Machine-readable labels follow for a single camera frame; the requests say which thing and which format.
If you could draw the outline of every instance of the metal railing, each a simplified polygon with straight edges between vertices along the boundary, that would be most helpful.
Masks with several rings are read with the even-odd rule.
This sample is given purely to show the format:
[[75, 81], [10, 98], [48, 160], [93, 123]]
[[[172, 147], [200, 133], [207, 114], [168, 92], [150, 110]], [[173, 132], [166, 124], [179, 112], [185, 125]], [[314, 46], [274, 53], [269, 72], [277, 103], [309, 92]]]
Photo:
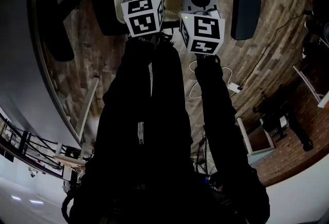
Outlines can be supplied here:
[[[46, 174], [63, 179], [64, 166], [53, 159], [58, 143], [21, 130], [0, 113], [4, 126], [0, 128], [0, 147], [15, 158]], [[67, 146], [62, 145], [61, 154]]]

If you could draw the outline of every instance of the white cable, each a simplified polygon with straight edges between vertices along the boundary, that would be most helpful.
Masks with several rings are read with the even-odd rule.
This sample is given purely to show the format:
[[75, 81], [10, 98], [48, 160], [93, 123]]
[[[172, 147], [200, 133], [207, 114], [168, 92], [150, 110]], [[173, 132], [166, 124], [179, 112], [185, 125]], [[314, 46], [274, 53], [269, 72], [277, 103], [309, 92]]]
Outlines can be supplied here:
[[[190, 69], [190, 71], [193, 72], [193, 73], [195, 73], [195, 71], [191, 69], [191, 65], [192, 65], [193, 63], [195, 63], [196, 61], [197, 61], [197, 60], [195, 60], [195, 61], [193, 61], [193, 62], [191, 62], [191, 63], [189, 64], [189, 69]], [[229, 70], [231, 71], [231, 76], [230, 76], [230, 78], [229, 78], [228, 81], [227, 81], [227, 86], [228, 86], [228, 85], [230, 84], [231, 78], [232, 78], [232, 76], [233, 76], [233, 71], [232, 71], [229, 67], [222, 67], [222, 69], [229, 69]], [[197, 82], [196, 84], [194, 84], [193, 87], [192, 87], [192, 89], [191, 89], [191, 91], [190, 91], [190, 98], [191, 98], [191, 99], [198, 99], [198, 98], [201, 97], [201, 96], [198, 96], [198, 97], [192, 97], [192, 96], [191, 96], [191, 93], [192, 93], [194, 87], [195, 87], [197, 84], [199, 84], [199, 83]]]

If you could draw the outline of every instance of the ceiling light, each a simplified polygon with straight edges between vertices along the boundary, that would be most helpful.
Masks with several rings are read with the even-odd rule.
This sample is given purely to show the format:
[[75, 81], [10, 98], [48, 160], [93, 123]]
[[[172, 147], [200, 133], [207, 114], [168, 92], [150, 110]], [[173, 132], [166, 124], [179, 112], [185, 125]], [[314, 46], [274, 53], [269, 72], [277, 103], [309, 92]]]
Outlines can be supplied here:
[[17, 201], [21, 201], [21, 199], [19, 197], [15, 197], [15, 196], [11, 196], [13, 199], [17, 200]]
[[37, 200], [30, 200], [30, 202], [33, 204], [43, 204], [42, 201], [37, 201]]

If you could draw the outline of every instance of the power strip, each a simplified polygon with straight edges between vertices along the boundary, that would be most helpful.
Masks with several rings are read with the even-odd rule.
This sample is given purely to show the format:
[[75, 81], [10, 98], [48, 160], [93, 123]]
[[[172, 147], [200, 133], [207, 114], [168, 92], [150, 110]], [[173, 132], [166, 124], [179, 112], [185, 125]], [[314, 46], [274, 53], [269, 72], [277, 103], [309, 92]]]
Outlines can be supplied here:
[[229, 90], [231, 90], [231, 91], [236, 92], [237, 94], [241, 91], [241, 90], [239, 89], [240, 86], [237, 85], [237, 84], [234, 83], [234, 82], [230, 82], [230, 84], [227, 85], [227, 88], [228, 88]]

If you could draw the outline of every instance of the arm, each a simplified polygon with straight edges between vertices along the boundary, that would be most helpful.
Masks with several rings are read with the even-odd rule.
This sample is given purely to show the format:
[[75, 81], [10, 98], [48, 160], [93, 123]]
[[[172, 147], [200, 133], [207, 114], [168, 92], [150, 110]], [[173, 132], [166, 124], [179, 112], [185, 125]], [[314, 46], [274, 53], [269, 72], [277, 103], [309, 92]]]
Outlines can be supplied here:
[[269, 200], [257, 172], [248, 164], [243, 139], [235, 125], [236, 114], [216, 57], [198, 58], [196, 78], [202, 90], [206, 136], [224, 186], [250, 224], [269, 218]]

